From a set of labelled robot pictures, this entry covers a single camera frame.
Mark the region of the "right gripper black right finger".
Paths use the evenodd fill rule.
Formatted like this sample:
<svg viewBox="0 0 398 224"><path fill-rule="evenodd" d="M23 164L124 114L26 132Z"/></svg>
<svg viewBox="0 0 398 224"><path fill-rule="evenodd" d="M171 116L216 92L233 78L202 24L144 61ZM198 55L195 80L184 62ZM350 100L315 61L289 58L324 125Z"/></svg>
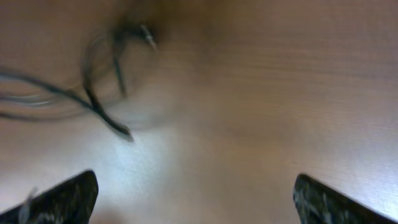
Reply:
<svg viewBox="0 0 398 224"><path fill-rule="evenodd" d="M293 201L304 224L397 224L307 174L297 176Z"/></svg>

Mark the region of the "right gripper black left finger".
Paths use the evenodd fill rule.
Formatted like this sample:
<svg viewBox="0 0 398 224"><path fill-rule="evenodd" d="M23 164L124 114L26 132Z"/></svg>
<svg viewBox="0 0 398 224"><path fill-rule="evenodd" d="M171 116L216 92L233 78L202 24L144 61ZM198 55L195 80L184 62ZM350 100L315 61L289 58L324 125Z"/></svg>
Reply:
<svg viewBox="0 0 398 224"><path fill-rule="evenodd" d="M22 203L1 212L1 224L86 224L98 193L96 174L84 170L39 195L32 189Z"/></svg>

